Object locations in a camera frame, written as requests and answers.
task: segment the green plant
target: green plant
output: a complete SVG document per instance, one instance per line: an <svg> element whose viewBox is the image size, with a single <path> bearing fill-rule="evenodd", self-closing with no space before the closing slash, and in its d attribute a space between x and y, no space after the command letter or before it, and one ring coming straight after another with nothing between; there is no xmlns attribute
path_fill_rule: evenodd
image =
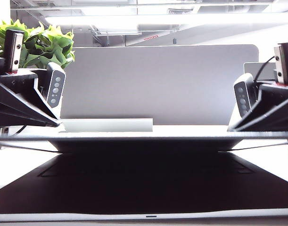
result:
<svg viewBox="0 0 288 226"><path fill-rule="evenodd" d="M4 40L6 30L24 31L23 45L21 49L19 67L26 68L35 65L38 68L46 68L49 62L54 62L65 68L69 63L74 61L73 33L63 34L60 27L50 25L44 29L43 24L39 22L37 28L28 29L25 24L19 20L10 24L2 22L0 24L0 56L4 50Z"/></svg>

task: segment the cable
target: cable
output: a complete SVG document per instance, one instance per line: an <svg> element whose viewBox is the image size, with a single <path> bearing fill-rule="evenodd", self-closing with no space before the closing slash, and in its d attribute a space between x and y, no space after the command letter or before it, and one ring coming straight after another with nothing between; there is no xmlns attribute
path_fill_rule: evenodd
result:
<svg viewBox="0 0 288 226"><path fill-rule="evenodd" d="M16 146L16 145L7 145L7 144L4 144L4 143L0 143L0 146L3 146L3 147L13 147L13 148L23 148L23 149L34 150L34 151L41 151L41 152L60 153L59 151L50 151L50 150L45 150L45 149L33 148L33 147L23 147L23 146Z"/></svg>
<svg viewBox="0 0 288 226"><path fill-rule="evenodd" d="M280 146L280 145L288 145L288 143L281 143L281 144L274 144L274 145L263 145L263 146L256 146L256 147L245 147L245 148L238 148L238 149L230 149L229 151L240 151L252 148L259 148L259 147L271 147L271 146Z"/></svg>
<svg viewBox="0 0 288 226"><path fill-rule="evenodd" d="M17 134L21 133L25 128L26 128L26 125L24 125L23 127L21 127L16 133L14 133L13 135L11 135L10 137L16 136Z"/></svg>
<svg viewBox="0 0 288 226"><path fill-rule="evenodd" d="M255 77L255 79L254 79L254 83L257 82L257 80L258 80L258 78L259 78L262 70L264 69L264 67L268 64L268 62L270 62L270 61L271 61L272 59L274 59L274 58L275 58L275 56L271 57L268 61L266 61L266 62L260 67L260 69L259 69L259 71L257 72L256 77Z"/></svg>

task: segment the red label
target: red label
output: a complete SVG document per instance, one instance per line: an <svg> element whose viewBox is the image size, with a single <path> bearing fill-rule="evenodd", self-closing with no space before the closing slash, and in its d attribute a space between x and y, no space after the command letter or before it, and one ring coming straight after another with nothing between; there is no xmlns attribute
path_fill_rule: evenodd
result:
<svg viewBox="0 0 288 226"><path fill-rule="evenodd" d="M151 37L149 37L149 38L145 38L144 41L147 41L147 40L150 40L150 39L155 39L155 38L157 38L157 37L158 37L158 35L154 35L154 36L151 36Z"/></svg>

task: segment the laptop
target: laptop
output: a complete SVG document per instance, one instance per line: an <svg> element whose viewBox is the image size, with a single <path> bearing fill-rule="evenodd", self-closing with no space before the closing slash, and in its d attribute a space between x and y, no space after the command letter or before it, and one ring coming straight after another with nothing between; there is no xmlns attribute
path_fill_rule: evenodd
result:
<svg viewBox="0 0 288 226"><path fill-rule="evenodd" d="M63 154L0 189L0 222L288 215L288 182L228 152L288 132L107 134L4 138Z"/></svg>

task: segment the gray partition panel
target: gray partition panel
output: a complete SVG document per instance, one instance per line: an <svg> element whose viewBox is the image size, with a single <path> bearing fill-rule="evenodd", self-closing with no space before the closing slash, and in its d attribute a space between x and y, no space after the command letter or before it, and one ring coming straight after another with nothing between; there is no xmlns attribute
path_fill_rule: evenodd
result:
<svg viewBox="0 0 288 226"><path fill-rule="evenodd" d="M75 48L62 118L153 118L155 125L228 124L233 83L254 45Z"/></svg>

